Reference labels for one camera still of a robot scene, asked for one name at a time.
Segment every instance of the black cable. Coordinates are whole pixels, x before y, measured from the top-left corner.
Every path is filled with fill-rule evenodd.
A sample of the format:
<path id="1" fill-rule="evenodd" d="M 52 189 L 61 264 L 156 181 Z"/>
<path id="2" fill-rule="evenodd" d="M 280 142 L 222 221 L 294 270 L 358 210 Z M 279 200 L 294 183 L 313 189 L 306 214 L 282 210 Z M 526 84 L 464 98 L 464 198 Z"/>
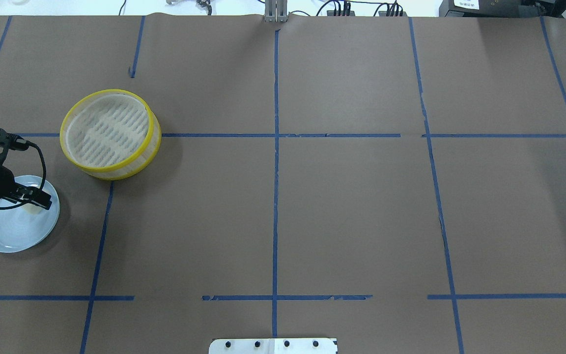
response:
<path id="1" fill-rule="evenodd" d="M 39 191 L 43 191 L 43 186 L 45 186 L 45 177 L 47 177 L 47 168 L 45 166 L 45 157 L 43 157 L 43 152 L 41 151 L 41 148 L 38 147 L 38 145 L 30 142 L 30 141 L 26 141 L 27 145 L 31 146 L 32 148 L 35 148 L 36 151 L 38 151 L 38 156 L 41 158 L 41 168 L 43 168 L 43 178 L 41 179 L 41 186 L 38 188 Z M 35 198 L 36 198 L 37 194 L 34 194 L 30 199 L 24 200 L 21 203 L 18 204 L 14 204 L 13 206 L 0 206 L 0 210 L 10 210 L 10 209 L 16 209 L 18 207 L 22 207 L 27 203 L 32 202 Z"/>
<path id="2" fill-rule="evenodd" d="M 121 4 L 121 7 L 119 8 L 119 13 L 117 13 L 117 16 L 121 16 L 121 10 L 123 10 L 124 6 L 126 6 L 126 1 L 128 1 L 128 0 L 124 0 L 124 3 Z"/>
<path id="3" fill-rule="evenodd" d="M 290 12 L 290 13 L 304 13 L 304 14 L 306 14 L 307 16 L 311 17 L 310 14 L 306 13 L 305 11 L 301 11 L 301 10 L 295 10 L 295 11 L 292 11 L 292 12 Z"/>
<path id="4" fill-rule="evenodd" d="M 386 11 L 389 11 L 389 9 L 390 9 L 390 4 L 388 4 L 387 2 L 384 2 L 384 3 L 380 4 L 380 5 L 377 7 L 377 9 L 375 10 L 375 13 L 373 13 L 372 16 L 373 16 L 373 17 L 377 16 L 377 13 L 379 13 L 379 9 L 380 9 L 382 6 L 384 6 L 384 5 L 386 5 L 386 7 L 387 7 L 387 10 L 386 10 Z"/>
<path id="5" fill-rule="evenodd" d="M 325 3 L 323 4 L 323 6 L 321 6 L 320 9 L 318 9 L 318 12 L 316 13 L 316 16 L 319 16 L 319 15 L 320 15 L 320 12 L 322 11 L 322 9 L 324 9 L 324 7 L 325 7 L 329 2 L 333 2 L 333 11 L 334 11 L 333 13 L 335 13 L 335 8 L 336 8 L 335 4 L 337 4 L 338 12 L 342 11 L 341 4 L 340 4 L 340 2 L 339 2 L 338 0 L 328 0 L 328 2 L 325 2 Z"/>

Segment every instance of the yellow rimmed basket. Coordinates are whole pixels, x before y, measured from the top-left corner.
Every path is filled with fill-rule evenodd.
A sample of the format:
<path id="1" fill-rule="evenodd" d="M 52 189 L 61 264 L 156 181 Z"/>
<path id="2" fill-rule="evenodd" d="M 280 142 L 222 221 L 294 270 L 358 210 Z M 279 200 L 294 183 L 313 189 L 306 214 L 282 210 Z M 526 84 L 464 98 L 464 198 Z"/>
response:
<path id="1" fill-rule="evenodd" d="M 117 180 L 143 170 L 159 151 L 157 117 L 139 96 L 106 89 L 81 99 L 60 127 L 67 159 L 93 177 Z"/>

